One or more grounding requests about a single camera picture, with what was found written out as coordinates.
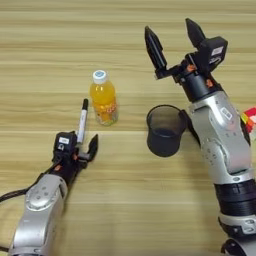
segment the orange juice bottle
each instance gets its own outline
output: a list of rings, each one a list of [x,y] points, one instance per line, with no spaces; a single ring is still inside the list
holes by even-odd
[[[108,80],[105,71],[97,70],[93,73],[90,95],[97,121],[105,126],[115,123],[117,121],[115,87]]]

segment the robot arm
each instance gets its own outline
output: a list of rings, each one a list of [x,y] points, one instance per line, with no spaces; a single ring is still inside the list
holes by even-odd
[[[219,223],[229,236],[222,253],[253,256],[256,252],[256,183],[248,134],[227,94],[211,75],[224,60],[227,41],[208,39],[202,29],[186,19],[189,38],[197,51],[181,64],[167,69],[163,47],[146,27],[147,51],[158,79],[172,76],[189,101],[193,132],[199,139],[220,205]]]
[[[9,256],[52,255],[56,226],[63,211],[68,188],[79,171],[93,160],[98,149],[98,135],[95,135],[89,144],[89,151],[81,151],[87,105],[85,100],[78,134],[57,134],[53,166],[26,193],[25,211],[16,229]]]

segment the table surface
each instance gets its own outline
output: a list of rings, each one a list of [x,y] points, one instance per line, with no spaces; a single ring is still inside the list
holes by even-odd
[[[191,134],[171,158],[154,156],[146,145],[147,112],[189,102],[172,79],[154,79],[144,26],[158,34],[174,65],[194,50],[186,17],[207,36],[229,41],[214,76],[238,109],[254,106],[255,0],[0,1],[1,194],[28,186],[49,167],[56,133],[77,128],[93,71],[108,71],[117,91],[115,125],[100,126],[89,109],[86,143],[98,133],[99,152],[72,188],[54,255],[217,252],[225,241]],[[256,143],[252,151],[255,165]],[[1,204],[0,244],[10,244],[23,207],[23,198]]]

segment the bottle label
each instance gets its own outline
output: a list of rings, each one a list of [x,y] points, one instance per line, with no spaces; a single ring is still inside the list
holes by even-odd
[[[110,104],[101,105],[93,102],[97,121],[102,125],[111,125],[117,121],[116,99]]]

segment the black cup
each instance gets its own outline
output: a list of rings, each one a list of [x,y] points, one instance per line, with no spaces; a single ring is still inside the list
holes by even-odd
[[[179,150],[181,135],[187,126],[183,111],[172,105],[156,106],[149,111],[147,124],[147,144],[152,153],[168,157]]]

